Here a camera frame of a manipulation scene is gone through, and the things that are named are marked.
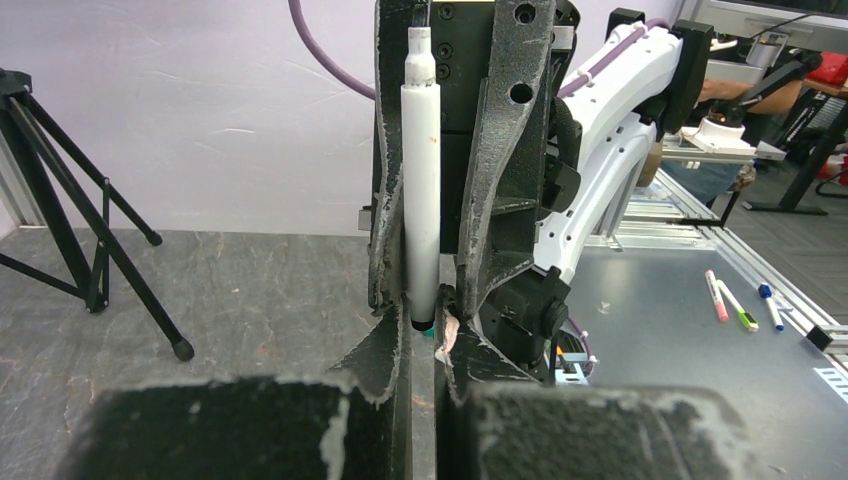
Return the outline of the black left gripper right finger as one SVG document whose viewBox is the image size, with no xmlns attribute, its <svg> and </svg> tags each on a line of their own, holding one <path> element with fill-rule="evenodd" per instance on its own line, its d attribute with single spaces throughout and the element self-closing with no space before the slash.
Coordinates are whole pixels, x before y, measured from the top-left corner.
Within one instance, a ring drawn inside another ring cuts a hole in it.
<svg viewBox="0 0 848 480">
<path fill-rule="evenodd" d="M 682 386 L 550 386 L 457 316 L 453 287 L 435 318 L 440 479 L 752 479 L 739 414 Z"/>
</svg>

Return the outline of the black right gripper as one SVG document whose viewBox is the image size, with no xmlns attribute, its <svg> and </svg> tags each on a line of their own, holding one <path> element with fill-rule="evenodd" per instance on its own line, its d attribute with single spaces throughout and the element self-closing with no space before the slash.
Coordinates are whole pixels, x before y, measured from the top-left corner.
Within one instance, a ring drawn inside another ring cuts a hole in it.
<svg viewBox="0 0 848 480">
<path fill-rule="evenodd" d="M 533 263 L 536 222 L 570 204 L 582 126 L 550 94 L 553 1 L 445 1 L 433 16 L 442 88 L 441 248 L 458 253 L 458 307 L 484 300 Z M 403 290 L 400 90 L 414 3 L 375 5 L 375 111 L 368 304 Z"/>
</svg>

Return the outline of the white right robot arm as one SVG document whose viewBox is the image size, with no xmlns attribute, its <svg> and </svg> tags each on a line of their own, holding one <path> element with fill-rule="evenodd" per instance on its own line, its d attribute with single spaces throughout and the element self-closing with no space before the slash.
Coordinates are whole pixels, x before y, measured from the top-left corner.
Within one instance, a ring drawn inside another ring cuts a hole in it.
<svg viewBox="0 0 848 480">
<path fill-rule="evenodd" d="M 438 258 L 453 314 L 536 369 L 586 239 L 698 96 L 714 34 L 640 12 L 570 71 L 566 1 L 380 1 L 368 302 L 429 326 Z"/>
</svg>

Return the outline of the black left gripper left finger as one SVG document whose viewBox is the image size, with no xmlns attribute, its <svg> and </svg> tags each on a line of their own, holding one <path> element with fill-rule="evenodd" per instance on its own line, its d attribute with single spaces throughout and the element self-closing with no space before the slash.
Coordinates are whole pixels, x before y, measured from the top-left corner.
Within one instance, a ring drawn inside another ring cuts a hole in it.
<svg viewBox="0 0 848 480">
<path fill-rule="evenodd" d="M 408 479 L 411 326 L 403 306 L 334 366 L 107 391 L 60 479 Z"/>
</svg>

